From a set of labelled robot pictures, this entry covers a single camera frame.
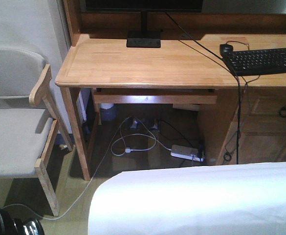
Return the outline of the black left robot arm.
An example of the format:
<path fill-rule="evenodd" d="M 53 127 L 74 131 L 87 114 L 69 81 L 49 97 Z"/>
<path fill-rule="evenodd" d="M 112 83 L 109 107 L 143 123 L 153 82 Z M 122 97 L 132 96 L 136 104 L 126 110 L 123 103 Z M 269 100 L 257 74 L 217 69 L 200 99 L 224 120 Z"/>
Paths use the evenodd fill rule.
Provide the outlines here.
<path fill-rule="evenodd" d="M 9 213 L 0 209 L 0 235 L 44 235 L 44 229 L 35 218 L 22 221 L 11 218 Z"/>

